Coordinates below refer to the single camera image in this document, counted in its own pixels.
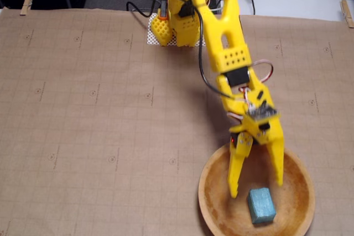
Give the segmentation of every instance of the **wooden clothespin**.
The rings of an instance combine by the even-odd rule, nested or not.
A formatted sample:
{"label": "wooden clothespin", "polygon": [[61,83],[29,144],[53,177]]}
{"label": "wooden clothespin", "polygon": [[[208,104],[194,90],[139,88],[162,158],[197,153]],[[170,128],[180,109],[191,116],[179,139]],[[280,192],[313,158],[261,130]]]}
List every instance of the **wooden clothespin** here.
{"label": "wooden clothespin", "polygon": [[342,0],[341,1],[341,8],[342,8],[342,13],[344,15],[345,20],[348,23],[349,28],[354,28],[354,22],[352,19],[352,15],[350,14],[350,10],[348,7],[347,0]]}
{"label": "wooden clothespin", "polygon": [[27,11],[31,9],[31,6],[32,6],[32,0],[24,0],[20,15],[26,16]]}

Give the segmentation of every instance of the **yellow robotic arm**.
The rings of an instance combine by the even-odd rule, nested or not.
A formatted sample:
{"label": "yellow robotic arm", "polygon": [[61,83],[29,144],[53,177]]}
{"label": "yellow robotic arm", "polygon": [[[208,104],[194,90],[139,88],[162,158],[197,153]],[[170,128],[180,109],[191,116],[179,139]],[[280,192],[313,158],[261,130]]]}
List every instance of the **yellow robotic arm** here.
{"label": "yellow robotic arm", "polygon": [[[202,16],[204,39],[211,67],[224,109],[240,118],[241,124],[230,128],[230,166],[228,184],[233,198],[237,196],[238,179],[245,158],[254,142],[266,145],[275,169],[279,186],[283,184],[284,139],[279,114],[266,85],[253,70],[251,56],[244,41],[237,0],[224,0],[221,18],[209,9],[206,0],[189,0]],[[181,0],[168,0],[169,30],[177,39],[177,46],[194,46],[199,37],[200,24],[195,10]],[[228,47],[224,47],[225,37]],[[234,94],[233,87],[239,92]]]}

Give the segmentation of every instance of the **wooden bowl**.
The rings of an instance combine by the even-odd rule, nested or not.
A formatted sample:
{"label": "wooden bowl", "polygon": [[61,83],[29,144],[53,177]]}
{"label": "wooden bowl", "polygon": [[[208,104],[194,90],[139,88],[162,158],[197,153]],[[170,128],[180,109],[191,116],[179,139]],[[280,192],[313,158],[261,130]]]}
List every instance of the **wooden bowl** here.
{"label": "wooden bowl", "polygon": [[[199,181],[201,213],[215,236],[303,236],[315,212],[314,185],[305,166],[290,150],[284,155],[284,184],[275,181],[265,146],[253,146],[244,161],[236,199],[227,184],[228,145],[219,148],[206,163]],[[247,204],[250,189],[268,187],[277,215],[272,223],[252,224]]]}

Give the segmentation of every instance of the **brown paper mat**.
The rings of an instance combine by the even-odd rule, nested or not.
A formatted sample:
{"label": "brown paper mat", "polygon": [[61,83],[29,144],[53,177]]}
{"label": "brown paper mat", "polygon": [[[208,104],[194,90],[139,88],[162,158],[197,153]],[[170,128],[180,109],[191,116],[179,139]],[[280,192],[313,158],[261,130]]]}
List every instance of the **brown paper mat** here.
{"label": "brown paper mat", "polygon": [[[137,18],[2,11],[0,235],[209,235],[197,186],[230,124],[196,49],[147,45]],[[315,183],[308,235],[353,236],[354,32],[306,19],[242,25],[253,60],[275,66],[286,146]]]}

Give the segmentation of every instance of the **blue foam cube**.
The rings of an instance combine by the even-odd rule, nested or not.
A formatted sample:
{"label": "blue foam cube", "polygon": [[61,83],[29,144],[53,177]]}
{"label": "blue foam cube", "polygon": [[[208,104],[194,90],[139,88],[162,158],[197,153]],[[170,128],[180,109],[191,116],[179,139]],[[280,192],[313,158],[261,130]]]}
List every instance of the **blue foam cube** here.
{"label": "blue foam cube", "polygon": [[271,222],[277,214],[268,188],[251,189],[248,207],[253,224]]}

